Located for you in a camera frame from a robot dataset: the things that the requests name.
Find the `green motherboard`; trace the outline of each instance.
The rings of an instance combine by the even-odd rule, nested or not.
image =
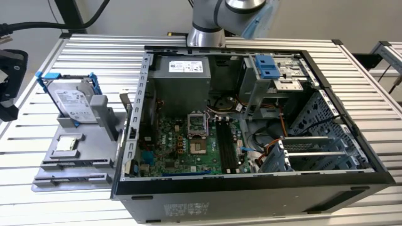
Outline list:
[[[143,171],[146,177],[218,175],[223,174],[215,120],[208,120],[208,136],[187,137],[187,118],[160,118],[159,140],[154,151],[154,162]],[[191,130],[202,123],[191,124]],[[239,163],[236,173],[248,173],[247,153],[242,153],[242,131],[238,120],[230,123],[234,153]]]

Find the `ram slot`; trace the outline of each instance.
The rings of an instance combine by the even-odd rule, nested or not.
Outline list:
[[[222,172],[226,174],[238,173],[238,161],[232,145],[232,133],[228,121],[216,121],[216,136],[219,155],[222,163]]]

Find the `power supply label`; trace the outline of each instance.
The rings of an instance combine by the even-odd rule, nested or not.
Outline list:
[[[202,61],[170,61],[170,72],[202,73]]]
[[[208,206],[208,202],[164,204],[164,212],[170,217],[184,215],[206,215]]]
[[[95,115],[84,93],[77,90],[57,89],[55,91],[60,104],[69,117],[80,123],[95,123]]]

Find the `aluminum table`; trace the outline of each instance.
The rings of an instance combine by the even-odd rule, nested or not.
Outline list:
[[[242,40],[230,48],[303,49],[314,58],[335,94],[398,183],[332,214],[182,222],[174,225],[397,225],[402,224],[402,108],[345,46],[330,40]],[[60,39],[40,67],[43,73],[99,76],[109,106],[123,111],[119,91],[133,98],[144,45],[186,46],[182,36],[123,37],[76,34]],[[109,190],[33,193],[37,173],[57,129],[57,110],[31,81],[16,106],[19,119],[0,125],[0,226],[136,225]]]

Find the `motherboard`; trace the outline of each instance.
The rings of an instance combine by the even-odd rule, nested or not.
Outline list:
[[[166,118],[159,119],[159,140],[152,156],[144,155],[144,164],[140,165],[143,177],[171,177],[194,175],[218,175],[223,173],[250,173],[247,153],[242,153],[243,137],[239,121],[227,121],[230,131],[224,134],[231,139],[228,155],[222,155],[222,145],[218,135],[219,121],[203,118],[203,114],[194,119]],[[224,168],[227,159],[234,156],[232,170]]]

